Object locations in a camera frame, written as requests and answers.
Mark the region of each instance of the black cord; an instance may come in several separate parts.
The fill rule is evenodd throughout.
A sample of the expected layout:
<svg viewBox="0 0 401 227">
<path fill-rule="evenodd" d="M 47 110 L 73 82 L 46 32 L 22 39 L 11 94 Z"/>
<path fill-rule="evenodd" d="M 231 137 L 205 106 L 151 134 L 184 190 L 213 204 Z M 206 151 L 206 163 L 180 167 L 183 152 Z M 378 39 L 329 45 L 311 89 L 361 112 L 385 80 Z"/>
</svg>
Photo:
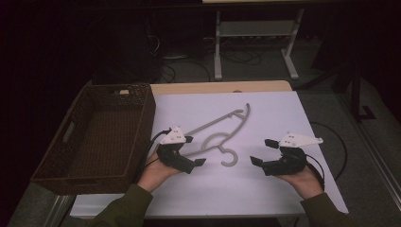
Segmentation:
<svg viewBox="0 0 401 227">
<path fill-rule="evenodd" d="M 145 168 L 147 168 L 148 166 L 150 166 L 152 163 L 156 162 L 157 160 L 159 160 L 159 158 L 157 158 L 157 159 L 151 161 L 150 163 L 148 163 L 146 166 L 144 166 L 144 167 L 142 168 L 142 170 L 144 170 Z"/>
<path fill-rule="evenodd" d="M 172 71 L 172 74 L 169 74 L 168 72 L 166 72 L 165 69 L 163 69 L 163 67 L 166 67 L 166 68 L 170 69 L 170 70 Z M 162 78 L 163 78 L 167 83 L 171 83 L 171 82 L 175 81 L 176 71 L 174 70 L 173 67 L 168 66 L 168 65 L 162 65 L 161 70 L 162 70 L 162 73 L 163 73 L 163 74 L 166 74 L 166 75 L 168 75 L 168 76 L 171 77 L 171 79 L 167 79 L 167 78 L 165 78 L 164 75 L 162 74 Z"/>
<path fill-rule="evenodd" d="M 143 164 L 147 159 L 148 159 L 148 154 L 151 150 L 151 147 L 153 147 L 154 142 L 156 141 L 156 139 L 162 135 L 162 134 L 169 134 L 171 132 L 171 129 L 168 129 L 167 131 L 160 131 L 159 133 L 157 133 L 155 136 L 153 136 L 153 138 L 150 140 L 150 142 L 148 143 L 148 147 L 145 150 L 145 154 L 143 155 L 140 164 Z M 156 162 L 157 160 L 159 160 L 159 158 L 151 161 L 150 163 L 144 165 L 143 167 L 140 168 L 140 170 L 135 173 L 134 176 L 134 182 L 136 183 L 137 181 L 139 181 L 139 178 L 141 177 L 142 173 L 144 172 L 145 168 L 147 168 L 150 164 Z"/>
<path fill-rule="evenodd" d="M 296 226 L 297 226 L 298 220 L 300 220 L 299 217 L 297 217 L 297 218 L 295 219 L 295 222 L 294 222 L 294 224 L 292 225 L 293 227 L 296 227 Z"/>
<path fill-rule="evenodd" d="M 306 156 L 309 157 L 309 158 L 311 158 L 311 159 L 313 159 L 313 160 L 319 165 L 319 167 L 320 167 L 321 170 L 322 170 L 322 178 L 323 178 L 323 180 L 324 180 L 324 170 L 323 170 L 322 165 L 318 162 L 318 160 L 316 160 L 314 157 L 310 156 L 309 154 L 307 154 Z"/>
<path fill-rule="evenodd" d="M 196 64 L 196 65 L 198 65 L 198 66 L 200 66 L 201 68 L 204 69 L 204 71 L 207 74 L 208 81 L 209 82 L 211 81 L 209 70 L 207 70 L 207 68 L 201 63 L 198 63 L 196 61 L 173 61 L 173 62 L 170 62 L 169 64 L 173 64 L 173 63 L 193 63 L 193 64 Z"/>
<path fill-rule="evenodd" d="M 327 128 L 328 130 L 332 131 L 332 132 L 340 139 L 340 141 L 341 141 L 342 147 L 343 147 L 343 149 L 344 149 L 344 162 L 343 162 L 343 164 L 342 164 L 342 167 L 341 167 L 339 173 L 338 173 L 337 176 L 334 178 L 334 180 L 336 181 L 336 180 L 342 175 L 344 169 L 345 169 L 346 166 L 347 166 L 347 162 L 348 162 L 348 149 L 347 149 L 347 147 L 345 146 L 345 143 L 344 143 L 344 141 L 342 140 L 341 136 L 340 136 L 338 133 L 336 133 L 333 129 L 331 129 L 330 127 L 328 127 L 328 126 L 326 126 L 326 125 L 324 125 L 324 124 L 322 124 L 322 123 L 314 122 L 314 121 L 311 121 L 310 124 L 315 124 L 315 125 L 319 125 L 319 126 L 322 126 L 322 127 Z"/>
</svg>

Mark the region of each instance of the floor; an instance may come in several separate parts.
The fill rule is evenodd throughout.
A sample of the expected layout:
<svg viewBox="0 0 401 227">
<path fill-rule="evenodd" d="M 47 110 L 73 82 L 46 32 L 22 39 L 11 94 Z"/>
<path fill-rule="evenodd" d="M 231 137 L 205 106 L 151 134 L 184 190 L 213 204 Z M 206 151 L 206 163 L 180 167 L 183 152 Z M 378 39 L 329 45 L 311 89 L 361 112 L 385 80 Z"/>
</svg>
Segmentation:
<svg viewBox="0 0 401 227">
<path fill-rule="evenodd" d="M 222 58 L 223 81 L 284 79 L 296 87 L 322 73 L 311 69 L 320 46 L 319 40 L 297 41 L 294 45 L 291 56 L 300 75 L 298 80 L 289 78 L 280 53 L 283 41 L 271 40 L 266 41 L 268 45 L 253 44 L 247 48 L 237 48 L 234 41 L 227 42 Z M 170 55 L 162 67 L 164 73 L 159 82 L 215 81 L 212 50 L 206 48 L 210 53 L 203 59 L 187 58 L 182 53 Z M 383 180 L 384 175 L 376 163 L 382 161 L 388 168 L 387 177 L 392 176 L 395 184 L 401 183 L 400 123 L 383 105 L 375 88 L 364 80 L 361 83 L 361 105 L 369 106 L 376 119 L 357 123 L 349 111 L 350 92 L 338 95 L 331 91 L 334 79 L 335 76 L 307 91 L 299 91 L 298 95 L 315 135 L 324 138 L 321 149 L 334 176 L 340 173 L 346 160 L 346 167 L 337 183 L 349 216 L 364 227 L 399 226 L 401 207 L 394 201 L 396 195 L 389 190 L 391 186 Z M 47 217 L 55 199 L 51 192 L 30 185 L 9 226 L 53 226 Z M 295 218 L 278 220 L 283 227 L 289 227 L 294 226 Z M 61 220 L 61 226 L 85 226 L 85 223 L 68 214 Z M 256 221 L 254 226 L 261 226 L 260 223 L 263 222 Z M 301 217 L 296 226 L 308 226 L 307 219 Z"/>
</svg>

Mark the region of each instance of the hand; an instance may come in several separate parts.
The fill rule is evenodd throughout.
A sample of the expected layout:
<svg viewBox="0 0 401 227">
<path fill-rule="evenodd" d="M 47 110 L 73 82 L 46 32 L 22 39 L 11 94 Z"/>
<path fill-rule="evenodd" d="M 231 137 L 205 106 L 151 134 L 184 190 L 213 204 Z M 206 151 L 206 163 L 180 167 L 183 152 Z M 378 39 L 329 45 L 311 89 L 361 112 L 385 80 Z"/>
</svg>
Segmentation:
<svg viewBox="0 0 401 227">
<path fill-rule="evenodd" d="M 324 192 L 315 174 L 307 166 L 303 171 L 296 174 L 276 177 L 291 184 L 304 200 L 318 196 Z"/>
<path fill-rule="evenodd" d="M 162 183 L 169 177 L 181 173 L 180 170 L 166 166 L 160 162 L 156 150 L 157 147 L 153 151 L 152 155 L 148 158 L 146 163 L 148 166 L 144 169 L 144 173 L 138 182 L 138 186 L 144 188 L 150 193 L 162 185 Z"/>
</svg>

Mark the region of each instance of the black cable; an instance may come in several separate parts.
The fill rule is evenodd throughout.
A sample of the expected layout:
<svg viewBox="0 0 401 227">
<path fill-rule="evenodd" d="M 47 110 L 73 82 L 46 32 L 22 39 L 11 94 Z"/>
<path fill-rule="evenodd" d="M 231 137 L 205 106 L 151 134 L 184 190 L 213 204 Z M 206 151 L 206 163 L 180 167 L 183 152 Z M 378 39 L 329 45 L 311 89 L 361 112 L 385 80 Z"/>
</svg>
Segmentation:
<svg viewBox="0 0 401 227">
<path fill-rule="evenodd" d="M 233 62 L 233 63 L 243 63 L 243 64 L 247 64 L 247 65 L 258 65 L 258 64 L 260 64 L 260 63 L 262 62 L 262 55 L 263 55 L 263 53 L 265 53 L 267 50 L 271 49 L 271 48 L 274 47 L 276 44 L 279 44 L 281 41 L 284 40 L 284 39 L 282 39 L 282 38 L 276 38 L 276 39 L 277 39 L 276 42 L 273 42 L 272 44 L 270 44 L 270 45 L 268 46 L 268 48 L 267 48 L 266 50 L 262 51 L 261 53 L 256 53 L 255 56 L 252 55 L 249 51 L 242 51 L 242 52 L 244 52 L 244 53 L 250 55 L 250 57 L 249 57 L 248 59 L 246 59 L 246 60 L 242 60 L 241 58 L 237 57 L 235 54 L 233 54 L 233 55 L 228 55 L 228 54 L 227 54 L 226 52 L 224 52 L 224 51 L 221 51 L 221 52 L 220 52 L 220 56 L 221 56 L 222 58 L 224 58 L 226 61 L 230 61 L 230 62 Z M 256 62 L 256 63 L 250 63 L 250 61 L 253 61 L 253 60 L 255 60 L 255 59 L 258 59 L 258 62 Z"/>
<path fill-rule="evenodd" d="M 343 149 L 344 149 L 344 162 L 343 162 L 343 164 L 342 164 L 342 167 L 341 167 L 339 173 L 338 173 L 337 176 L 334 178 L 334 180 L 336 181 L 336 180 L 341 176 L 342 172 L 344 171 L 344 169 L 345 169 L 346 166 L 347 166 L 347 162 L 348 162 L 348 149 L 347 149 L 347 147 L 345 146 L 345 143 L 344 143 L 344 141 L 342 140 L 341 136 L 340 136 L 338 133 L 336 133 L 333 129 L 331 129 L 330 127 L 328 127 L 328 126 L 326 126 L 326 125 L 324 125 L 324 124 L 322 124 L 322 123 L 314 122 L 314 121 L 310 121 L 310 124 L 315 124 L 315 125 L 319 125 L 319 126 L 322 126 L 322 127 L 327 128 L 328 130 L 332 131 L 332 132 L 340 139 L 340 141 L 341 141 L 342 147 L 343 147 Z"/>
<path fill-rule="evenodd" d="M 172 71 L 172 74 L 169 74 L 168 72 L 166 72 L 166 71 L 163 69 L 163 67 L 169 68 L 169 69 Z M 176 71 L 174 70 L 173 67 L 170 67 L 170 66 L 168 66 L 168 65 L 162 65 L 161 70 L 162 70 L 162 78 L 163 78 L 167 83 L 171 83 L 171 82 L 175 81 Z M 168 75 L 168 76 L 171 76 L 171 79 L 165 78 L 163 74 L 166 74 L 166 75 Z"/>
<path fill-rule="evenodd" d="M 313 160 L 319 165 L 319 167 L 320 167 L 321 170 L 322 170 L 322 178 L 323 178 L 323 180 L 324 180 L 324 170 L 323 170 L 322 165 L 318 162 L 318 160 L 316 160 L 314 157 L 310 156 L 309 154 L 307 154 L 306 156 L 309 157 L 309 158 L 311 158 L 311 159 L 313 159 Z"/>
<path fill-rule="evenodd" d="M 300 220 L 299 217 L 297 217 L 297 218 L 295 219 L 295 222 L 294 222 L 294 224 L 292 225 L 293 227 L 296 227 L 296 226 L 297 226 L 298 220 Z"/>
<path fill-rule="evenodd" d="M 156 141 L 156 139 L 157 139 L 160 135 L 162 135 L 162 134 L 169 134 L 170 132 L 171 132 L 171 129 L 169 129 L 169 130 L 167 130 L 167 131 L 160 131 L 160 132 L 157 133 L 155 136 L 153 136 L 153 138 L 152 138 L 152 139 L 150 140 L 150 142 L 148 143 L 148 147 L 147 147 L 147 149 L 145 150 L 145 154 L 142 156 L 141 161 L 139 162 L 140 164 L 145 163 L 146 160 L 148 159 L 148 154 L 149 154 L 149 152 L 150 152 L 150 150 L 151 150 L 151 147 L 153 147 L 153 144 L 154 144 L 154 142 Z M 157 158 L 157 159 L 151 161 L 150 163 L 144 165 L 143 167 L 141 167 L 141 168 L 139 169 L 139 171 L 137 171 L 137 172 L 135 173 L 134 182 L 137 183 L 137 182 L 139 181 L 139 178 L 142 176 L 142 173 L 144 172 L 145 168 L 147 168 L 150 164 L 156 162 L 157 160 L 159 160 L 159 158 Z"/>
<path fill-rule="evenodd" d="M 142 170 L 145 169 L 145 168 L 147 168 L 148 166 L 150 166 L 152 163 L 156 162 L 157 160 L 159 160 L 159 158 L 157 158 L 157 159 L 151 161 L 150 163 L 148 163 L 146 166 L 144 166 L 144 167 L 142 168 Z"/>
<path fill-rule="evenodd" d="M 209 70 L 207 70 L 207 68 L 201 63 L 198 63 L 196 61 L 179 61 L 179 60 L 177 60 L 177 61 L 170 62 L 169 64 L 173 64 L 173 63 L 193 63 L 193 64 L 196 64 L 196 65 L 198 65 L 198 66 L 200 66 L 201 68 L 204 69 L 204 71 L 207 74 L 208 81 L 209 82 L 211 81 Z"/>
</svg>

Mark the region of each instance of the dark background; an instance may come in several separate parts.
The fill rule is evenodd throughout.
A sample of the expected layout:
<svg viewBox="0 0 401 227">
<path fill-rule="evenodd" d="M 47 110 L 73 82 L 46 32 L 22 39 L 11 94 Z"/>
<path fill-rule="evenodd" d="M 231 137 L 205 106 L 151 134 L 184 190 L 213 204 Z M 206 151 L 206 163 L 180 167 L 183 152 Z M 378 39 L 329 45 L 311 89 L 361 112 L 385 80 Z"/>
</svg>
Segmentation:
<svg viewBox="0 0 401 227">
<path fill-rule="evenodd" d="M 2 226 L 7 225 L 67 109 L 87 81 L 155 81 L 159 60 L 149 54 L 150 30 L 164 39 L 165 52 L 178 47 L 200 57 L 202 37 L 214 35 L 212 11 L 163 12 L 150 20 L 148 14 L 139 12 L 82 11 L 73 6 L 67 0 L 0 3 L 0 75 L 5 94 Z M 317 68 L 330 70 L 344 61 L 357 61 L 361 75 L 375 86 L 399 121 L 400 11 L 400 3 L 392 1 L 309 7 L 298 36 L 324 39 Z M 227 15 L 250 17 L 243 10 Z"/>
</svg>

